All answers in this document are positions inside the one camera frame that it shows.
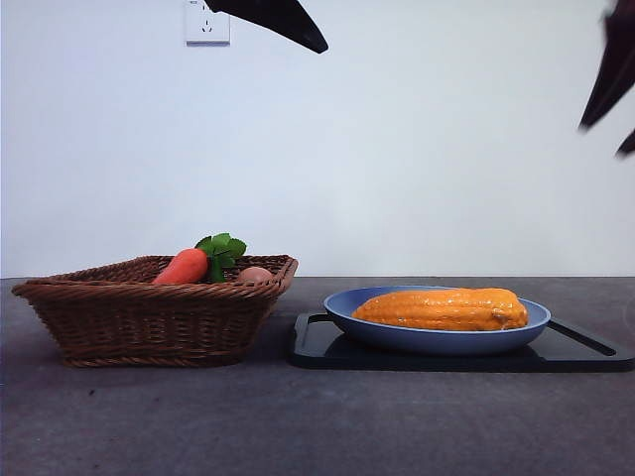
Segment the green leaf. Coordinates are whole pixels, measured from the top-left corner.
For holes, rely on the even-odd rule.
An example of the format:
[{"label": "green leaf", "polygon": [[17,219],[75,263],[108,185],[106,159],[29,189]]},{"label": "green leaf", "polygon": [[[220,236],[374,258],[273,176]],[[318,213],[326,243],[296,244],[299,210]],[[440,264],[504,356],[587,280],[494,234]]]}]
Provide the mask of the green leaf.
[{"label": "green leaf", "polygon": [[218,233],[211,239],[211,244],[214,245],[214,248],[226,249],[230,239],[229,233]]},{"label": "green leaf", "polygon": [[222,274],[222,267],[220,266],[220,258],[217,256],[211,257],[211,280],[213,283],[224,283],[225,277]]},{"label": "green leaf", "polygon": [[196,243],[196,246],[194,247],[204,251],[207,256],[211,256],[214,254],[214,246],[211,243],[211,236],[205,236],[198,243]]},{"label": "green leaf", "polygon": [[240,258],[245,254],[245,250],[247,250],[247,245],[240,241],[238,238],[231,238],[227,242],[227,248],[229,248],[229,254],[232,258]]},{"label": "green leaf", "polygon": [[228,254],[217,255],[217,256],[215,256],[215,258],[218,258],[218,263],[220,263],[220,266],[222,268],[232,268],[232,267],[236,266],[236,262]]}]

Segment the yellow corn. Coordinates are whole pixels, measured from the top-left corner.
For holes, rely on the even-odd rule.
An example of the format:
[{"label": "yellow corn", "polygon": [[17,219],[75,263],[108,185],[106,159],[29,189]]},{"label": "yellow corn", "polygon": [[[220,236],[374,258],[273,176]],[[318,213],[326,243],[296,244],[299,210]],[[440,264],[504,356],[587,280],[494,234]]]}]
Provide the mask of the yellow corn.
[{"label": "yellow corn", "polygon": [[501,330],[527,325],[527,309],[514,293],[498,288],[397,291],[369,299],[352,316],[437,330]]}]

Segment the gray table surface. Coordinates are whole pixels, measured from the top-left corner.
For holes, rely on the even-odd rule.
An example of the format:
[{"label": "gray table surface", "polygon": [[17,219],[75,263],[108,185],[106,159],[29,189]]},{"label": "gray table surface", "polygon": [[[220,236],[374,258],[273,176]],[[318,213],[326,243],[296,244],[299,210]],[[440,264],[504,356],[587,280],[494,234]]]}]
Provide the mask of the gray table surface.
[{"label": "gray table surface", "polygon": [[247,359],[71,369],[2,281],[2,465],[39,475],[635,474],[635,372],[307,370],[296,316],[345,289],[505,287],[635,349],[635,278],[296,278]]}]

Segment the wall socket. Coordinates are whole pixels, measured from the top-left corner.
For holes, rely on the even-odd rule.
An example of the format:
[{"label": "wall socket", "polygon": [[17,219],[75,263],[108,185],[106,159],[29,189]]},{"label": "wall socket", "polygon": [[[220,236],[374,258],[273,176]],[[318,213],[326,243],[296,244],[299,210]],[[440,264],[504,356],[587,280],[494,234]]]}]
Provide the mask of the wall socket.
[{"label": "wall socket", "polygon": [[204,0],[184,0],[189,46],[229,45],[229,15],[209,10]]}]

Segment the wicker basket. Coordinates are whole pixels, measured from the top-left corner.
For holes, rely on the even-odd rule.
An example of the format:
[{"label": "wicker basket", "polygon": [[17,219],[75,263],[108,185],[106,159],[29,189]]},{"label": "wicker basket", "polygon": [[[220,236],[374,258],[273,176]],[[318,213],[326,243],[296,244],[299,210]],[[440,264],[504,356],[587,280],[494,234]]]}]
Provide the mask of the wicker basket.
[{"label": "wicker basket", "polygon": [[[298,267],[286,255],[244,256],[225,270],[226,283],[151,284],[172,258],[144,256],[28,280],[13,294],[33,306],[65,365],[211,367],[243,359]],[[249,266],[274,278],[235,281]]]}]

